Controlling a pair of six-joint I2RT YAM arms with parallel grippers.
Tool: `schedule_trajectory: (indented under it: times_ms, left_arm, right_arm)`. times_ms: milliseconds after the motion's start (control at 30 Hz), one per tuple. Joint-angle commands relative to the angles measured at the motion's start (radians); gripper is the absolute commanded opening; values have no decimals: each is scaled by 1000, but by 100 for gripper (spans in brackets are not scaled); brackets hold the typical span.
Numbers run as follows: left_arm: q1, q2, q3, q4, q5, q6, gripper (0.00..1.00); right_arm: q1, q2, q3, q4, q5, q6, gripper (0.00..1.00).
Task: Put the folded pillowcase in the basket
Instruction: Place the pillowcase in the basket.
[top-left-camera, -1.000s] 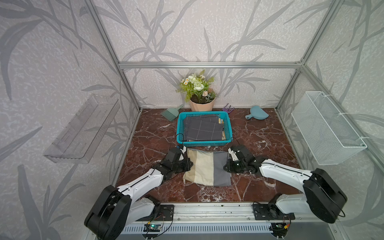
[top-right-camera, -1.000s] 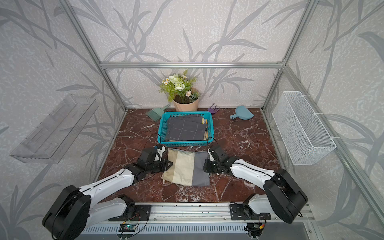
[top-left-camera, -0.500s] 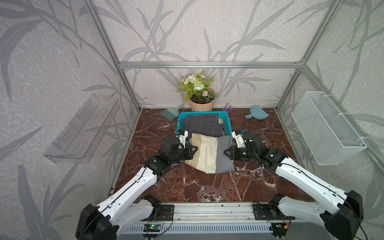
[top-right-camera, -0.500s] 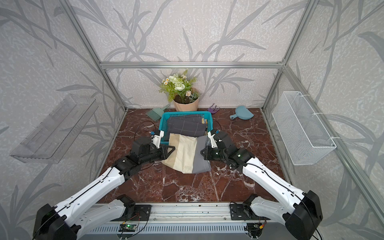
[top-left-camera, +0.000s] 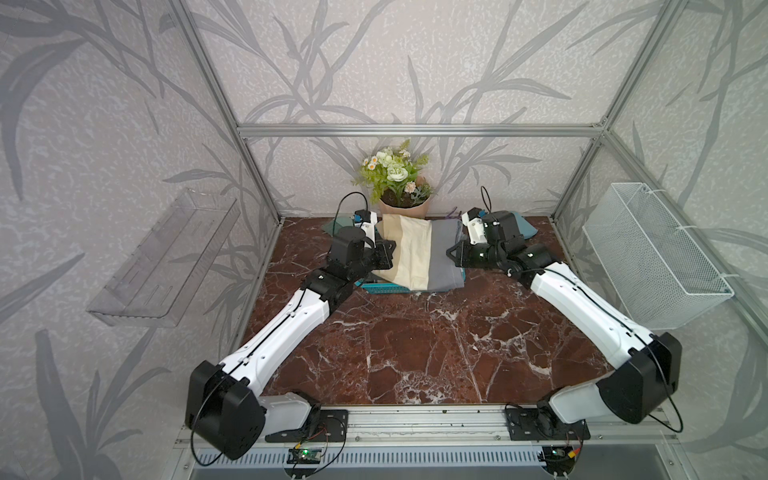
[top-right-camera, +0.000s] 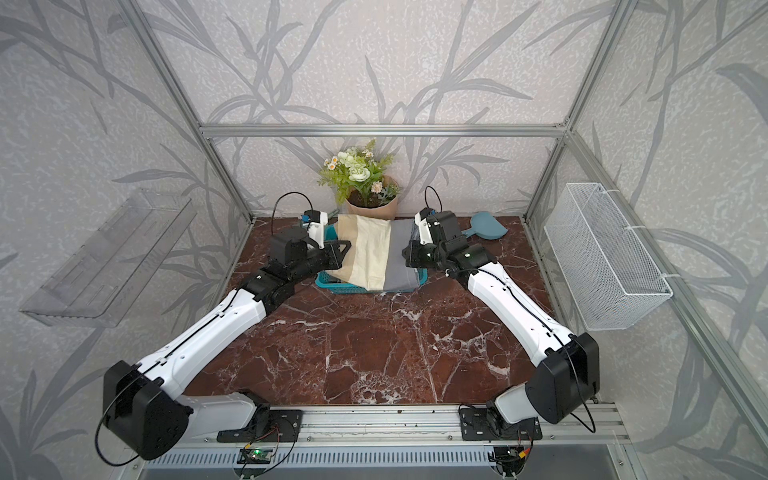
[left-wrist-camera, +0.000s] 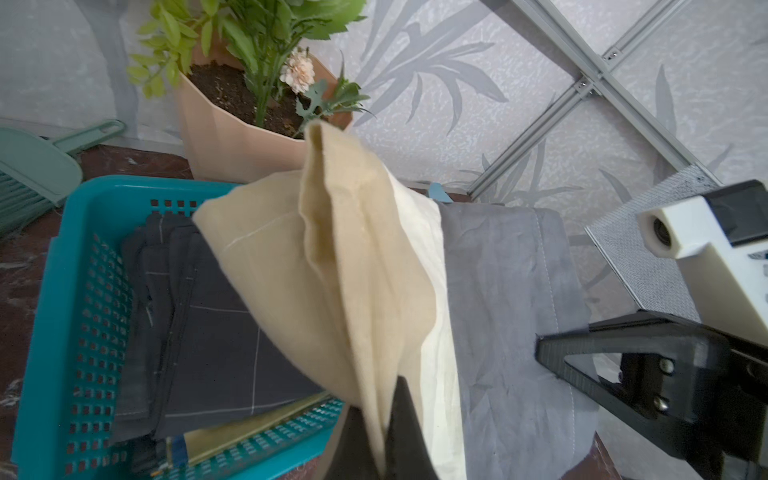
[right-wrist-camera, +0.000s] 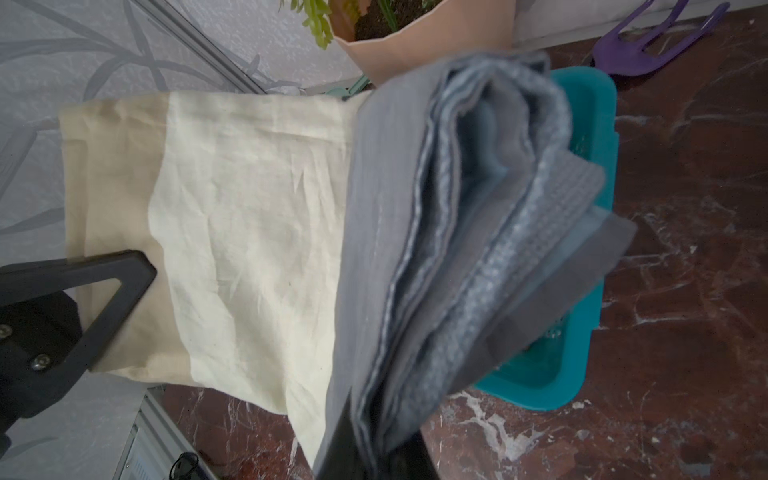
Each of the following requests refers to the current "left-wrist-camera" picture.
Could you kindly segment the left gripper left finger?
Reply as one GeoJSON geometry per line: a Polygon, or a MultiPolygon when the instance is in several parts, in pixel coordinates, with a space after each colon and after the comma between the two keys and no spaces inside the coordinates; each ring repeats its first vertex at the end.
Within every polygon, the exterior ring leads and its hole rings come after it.
{"type": "Polygon", "coordinates": [[[323,452],[323,480],[379,478],[362,413],[345,404],[323,452]]]}

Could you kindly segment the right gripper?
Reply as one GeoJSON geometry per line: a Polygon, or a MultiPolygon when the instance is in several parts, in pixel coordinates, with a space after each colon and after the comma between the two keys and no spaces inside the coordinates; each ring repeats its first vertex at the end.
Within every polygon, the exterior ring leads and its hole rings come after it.
{"type": "Polygon", "coordinates": [[[704,479],[767,477],[767,349],[638,311],[537,340],[536,360],[704,479]]]}

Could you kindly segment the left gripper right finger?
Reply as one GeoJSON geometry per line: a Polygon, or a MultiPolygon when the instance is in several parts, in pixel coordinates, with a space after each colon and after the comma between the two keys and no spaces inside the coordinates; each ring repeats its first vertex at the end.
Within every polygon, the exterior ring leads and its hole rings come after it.
{"type": "Polygon", "coordinates": [[[437,480],[407,380],[399,376],[385,443],[385,479],[437,480]]]}

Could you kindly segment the pale yellow zigzag pillowcase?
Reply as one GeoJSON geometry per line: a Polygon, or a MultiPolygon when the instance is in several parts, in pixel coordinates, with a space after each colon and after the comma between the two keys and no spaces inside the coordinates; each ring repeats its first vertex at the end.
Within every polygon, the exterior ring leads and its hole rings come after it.
{"type": "Polygon", "coordinates": [[[165,440],[165,459],[159,469],[195,466],[247,438],[293,420],[331,398],[328,392],[321,392],[266,413],[168,437],[165,440]]]}

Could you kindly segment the beige and grey pillowcase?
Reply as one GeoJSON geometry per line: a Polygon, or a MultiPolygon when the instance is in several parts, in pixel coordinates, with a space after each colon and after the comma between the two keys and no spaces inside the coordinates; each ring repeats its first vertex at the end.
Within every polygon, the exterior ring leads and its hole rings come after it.
{"type": "Polygon", "coordinates": [[[598,408],[541,366],[538,338],[590,313],[561,216],[441,205],[353,136],[306,132],[299,171],[208,200],[193,220],[267,337],[362,413],[380,478],[397,378],[438,479],[558,479],[598,408]]]}

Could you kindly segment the dark grey checked pillowcase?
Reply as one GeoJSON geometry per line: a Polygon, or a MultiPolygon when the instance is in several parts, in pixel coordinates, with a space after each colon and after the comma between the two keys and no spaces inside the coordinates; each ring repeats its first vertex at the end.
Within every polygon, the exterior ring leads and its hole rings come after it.
{"type": "Polygon", "coordinates": [[[133,291],[112,439],[164,439],[320,392],[273,345],[190,218],[153,213],[122,243],[133,291]]]}

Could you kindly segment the teal plastic basket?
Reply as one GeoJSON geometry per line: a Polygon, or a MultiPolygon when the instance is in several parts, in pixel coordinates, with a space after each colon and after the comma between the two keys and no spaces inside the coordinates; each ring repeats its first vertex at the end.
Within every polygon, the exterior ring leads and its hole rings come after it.
{"type": "Polygon", "coordinates": [[[227,183],[110,175],[67,199],[50,242],[16,422],[22,479],[129,479],[111,439],[132,290],[119,247],[154,213],[192,214],[227,183]]]}

